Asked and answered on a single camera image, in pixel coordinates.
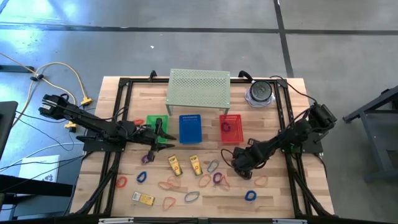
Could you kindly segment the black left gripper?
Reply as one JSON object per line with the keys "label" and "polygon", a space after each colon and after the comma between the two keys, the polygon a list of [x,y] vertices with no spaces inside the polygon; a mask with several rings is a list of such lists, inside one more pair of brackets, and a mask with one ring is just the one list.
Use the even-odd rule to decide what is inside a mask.
{"label": "black left gripper", "polygon": [[175,146],[174,144],[164,144],[159,142],[159,134],[162,138],[176,140],[175,137],[163,132],[162,120],[160,118],[156,119],[155,129],[145,125],[136,125],[136,128],[132,133],[132,139],[134,142],[150,146],[149,152],[146,156],[146,161],[154,161],[156,152]]}

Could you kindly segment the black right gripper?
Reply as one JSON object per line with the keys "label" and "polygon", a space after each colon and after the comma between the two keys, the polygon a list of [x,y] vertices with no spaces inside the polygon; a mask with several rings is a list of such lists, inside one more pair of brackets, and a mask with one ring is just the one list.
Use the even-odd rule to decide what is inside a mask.
{"label": "black right gripper", "polygon": [[263,152],[258,144],[254,144],[245,149],[235,147],[233,151],[233,168],[239,171],[240,177],[246,180],[252,178],[252,173],[244,174],[244,171],[263,168]]}

